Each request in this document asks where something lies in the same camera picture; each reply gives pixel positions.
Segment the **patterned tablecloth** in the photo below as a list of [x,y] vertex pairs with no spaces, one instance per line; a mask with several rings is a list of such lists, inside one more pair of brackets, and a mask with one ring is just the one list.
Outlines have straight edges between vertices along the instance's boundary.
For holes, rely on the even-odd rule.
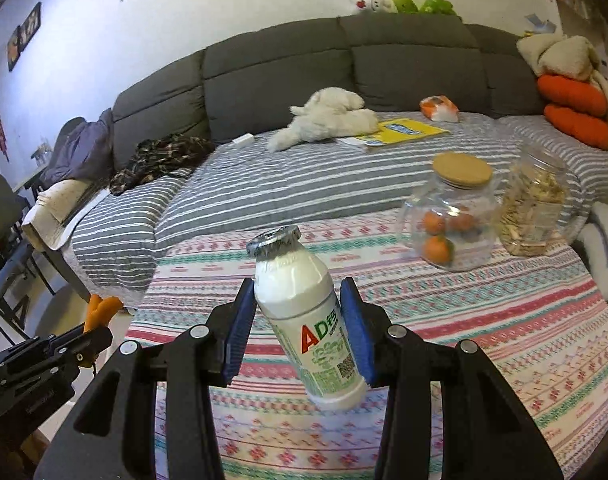
[[[496,246],[484,266],[448,272],[400,244],[394,211],[304,222],[304,245],[335,280],[406,327],[394,356],[428,344],[478,345],[505,376],[571,477],[608,431],[608,305],[578,255],[554,238],[539,257]],[[231,479],[368,479],[386,392],[348,412],[305,395],[269,323],[254,321],[241,373],[212,393],[223,470]]]

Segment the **beige fleece blanket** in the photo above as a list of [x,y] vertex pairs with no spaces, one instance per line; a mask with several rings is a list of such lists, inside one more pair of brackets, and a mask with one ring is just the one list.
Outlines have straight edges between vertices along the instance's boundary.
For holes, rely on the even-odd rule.
[[538,34],[519,39],[517,49],[537,77],[551,74],[588,82],[604,94],[608,106],[608,80],[598,70],[601,58],[587,38]]

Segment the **cream quilted blanket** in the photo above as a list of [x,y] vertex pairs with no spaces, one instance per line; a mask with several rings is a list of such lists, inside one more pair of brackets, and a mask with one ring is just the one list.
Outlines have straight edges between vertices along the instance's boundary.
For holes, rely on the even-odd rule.
[[23,233],[38,252],[56,252],[67,244],[77,224],[108,196],[108,188],[98,183],[75,179],[57,182],[38,193],[23,220]]

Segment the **yellow book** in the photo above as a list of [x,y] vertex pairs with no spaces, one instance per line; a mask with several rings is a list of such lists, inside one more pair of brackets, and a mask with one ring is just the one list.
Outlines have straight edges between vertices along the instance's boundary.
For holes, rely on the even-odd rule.
[[347,148],[357,148],[357,150],[363,152],[371,152],[379,148],[392,148],[392,146],[399,144],[431,139],[433,136],[441,136],[446,133],[448,133],[448,130],[431,126],[425,122],[398,118],[380,122],[379,130],[375,133],[338,138],[336,142],[347,146]]

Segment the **lower orange cushion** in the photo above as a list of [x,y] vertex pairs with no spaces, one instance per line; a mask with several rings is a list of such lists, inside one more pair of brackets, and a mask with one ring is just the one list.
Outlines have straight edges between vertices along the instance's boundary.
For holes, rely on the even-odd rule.
[[545,106],[544,115],[551,125],[577,141],[608,150],[608,123],[605,120],[554,103]]

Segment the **orange white snack bag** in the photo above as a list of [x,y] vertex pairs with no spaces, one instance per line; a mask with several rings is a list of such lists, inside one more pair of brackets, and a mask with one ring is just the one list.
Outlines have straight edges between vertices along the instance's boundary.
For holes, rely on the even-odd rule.
[[429,96],[423,99],[420,110],[432,122],[459,122],[459,108],[447,96]]

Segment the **purple grey jacket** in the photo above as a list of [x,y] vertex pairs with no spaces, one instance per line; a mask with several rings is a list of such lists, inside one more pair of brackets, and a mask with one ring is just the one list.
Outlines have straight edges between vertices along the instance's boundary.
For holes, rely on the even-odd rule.
[[44,188],[64,180],[98,182],[113,167],[113,113],[104,110],[95,122],[75,117],[66,122],[55,141],[48,167],[40,177]]

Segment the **upper orange cushion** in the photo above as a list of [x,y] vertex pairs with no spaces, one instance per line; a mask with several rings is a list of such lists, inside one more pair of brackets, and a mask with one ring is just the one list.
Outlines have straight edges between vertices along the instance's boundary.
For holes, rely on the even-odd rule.
[[607,115],[604,92],[588,82],[546,74],[537,79],[537,89],[547,101],[559,106],[594,117]]

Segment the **glass jar of snacks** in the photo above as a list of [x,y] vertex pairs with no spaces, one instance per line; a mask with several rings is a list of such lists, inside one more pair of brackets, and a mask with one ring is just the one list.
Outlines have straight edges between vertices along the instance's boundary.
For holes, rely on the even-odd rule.
[[523,144],[499,209],[499,238],[510,255],[540,256],[556,230],[568,194],[566,165],[541,146]]

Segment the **dark grey sofa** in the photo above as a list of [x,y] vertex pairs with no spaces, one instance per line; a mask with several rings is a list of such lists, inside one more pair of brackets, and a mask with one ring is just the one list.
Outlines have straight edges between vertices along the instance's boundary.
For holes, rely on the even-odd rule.
[[[216,150],[244,133],[268,140],[290,121],[291,106],[327,87],[358,93],[384,118],[417,116],[421,100],[440,95],[461,114],[493,119],[543,110],[510,32],[441,15],[317,18],[220,41],[122,90],[111,108],[113,167],[140,142],[171,133],[211,140]],[[50,258],[87,296],[65,246]]]

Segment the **white yogurt drink bottle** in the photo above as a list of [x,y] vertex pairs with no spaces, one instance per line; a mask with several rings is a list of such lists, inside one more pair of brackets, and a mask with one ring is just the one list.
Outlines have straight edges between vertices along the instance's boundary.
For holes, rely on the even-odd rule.
[[282,349],[322,411],[357,406],[368,391],[349,344],[327,266],[299,242],[297,226],[261,233],[246,245],[255,259],[254,295]]

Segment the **dark plaid shirt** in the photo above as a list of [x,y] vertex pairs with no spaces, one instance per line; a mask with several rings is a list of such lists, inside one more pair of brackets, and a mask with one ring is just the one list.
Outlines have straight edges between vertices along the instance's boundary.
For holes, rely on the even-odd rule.
[[110,179],[110,194],[119,196],[179,169],[195,168],[205,162],[215,149],[216,145],[211,140],[185,133],[144,140],[138,144],[126,166]]

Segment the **grey chair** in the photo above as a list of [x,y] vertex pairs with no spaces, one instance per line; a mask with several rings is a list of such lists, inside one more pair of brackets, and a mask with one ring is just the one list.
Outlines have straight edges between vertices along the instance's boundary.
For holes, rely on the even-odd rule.
[[[30,275],[40,278],[46,290],[55,295],[55,290],[34,258],[34,248],[20,230],[27,208],[26,198],[17,195],[5,177],[0,175],[0,319],[23,340],[29,339],[24,328],[30,298],[25,295],[11,307],[5,299],[8,290],[18,278]],[[9,344],[14,344],[1,324],[0,334]]]

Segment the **white power adapter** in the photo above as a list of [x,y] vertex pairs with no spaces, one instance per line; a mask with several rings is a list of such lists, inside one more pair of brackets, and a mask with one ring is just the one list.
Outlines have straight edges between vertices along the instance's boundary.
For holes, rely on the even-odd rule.
[[243,136],[238,136],[232,140],[232,146],[234,148],[244,148],[244,146],[251,145],[255,141],[255,136],[252,133],[244,133]]

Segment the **orange cushion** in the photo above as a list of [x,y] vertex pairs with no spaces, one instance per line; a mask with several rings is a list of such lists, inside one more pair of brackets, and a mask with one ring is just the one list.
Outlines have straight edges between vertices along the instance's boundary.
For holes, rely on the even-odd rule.
[[607,115],[604,92],[588,82],[546,74],[537,79],[537,89],[547,101],[559,106],[594,117]]
[[608,150],[608,123],[605,120],[554,103],[545,106],[544,115],[551,125],[577,141]]

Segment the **glass jar with cork lid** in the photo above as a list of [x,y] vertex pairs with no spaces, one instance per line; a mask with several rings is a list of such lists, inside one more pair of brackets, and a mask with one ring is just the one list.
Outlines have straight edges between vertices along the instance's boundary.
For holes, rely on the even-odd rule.
[[441,153],[433,159],[430,178],[401,206],[397,235],[433,266],[470,271],[492,254],[496,208],[490,164],[470,154]]

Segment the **grey striped sofa cover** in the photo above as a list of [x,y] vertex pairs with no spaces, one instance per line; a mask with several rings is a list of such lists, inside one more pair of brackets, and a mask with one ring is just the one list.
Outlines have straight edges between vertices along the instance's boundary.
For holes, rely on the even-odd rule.
[[566,165],[569,192],[558,226],[576,237],[592,204],[608,203],[608,150],[540,116],[464,113],[439,136],[370,152],[321,142],[272,153],[262,134],[244,148],[221,145],[200,166],[105,197],[77,224],[63,255],[90,292],[136,307],[159,260],[184,240],[398,207],[443,152],[479,157],[505,180],[525,144]]

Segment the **white red plush toy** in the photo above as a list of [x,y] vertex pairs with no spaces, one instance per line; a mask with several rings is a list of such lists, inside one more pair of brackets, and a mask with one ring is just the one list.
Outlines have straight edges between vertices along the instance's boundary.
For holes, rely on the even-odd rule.
[[349,3],[353,14],[392,12],[389,0],[349,0]]

